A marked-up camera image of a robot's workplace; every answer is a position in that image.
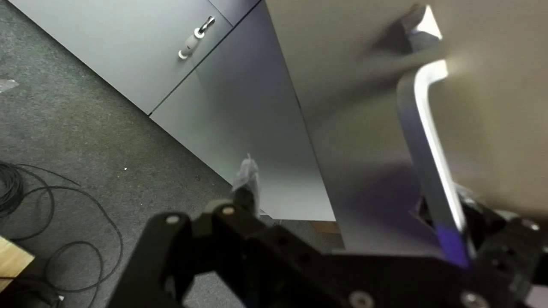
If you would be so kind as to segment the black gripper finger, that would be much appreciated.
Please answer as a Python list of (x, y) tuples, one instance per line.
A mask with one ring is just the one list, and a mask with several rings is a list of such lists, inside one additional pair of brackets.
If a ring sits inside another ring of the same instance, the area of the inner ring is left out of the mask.
[(259, 164), (252, 155), (247, 155), (240, 169), (237, 171), (235, 181), (231, 183), (231, 200), (240, 203), (242, 208), (254, 215), (261, 215), (261, 174), (259, 174)]

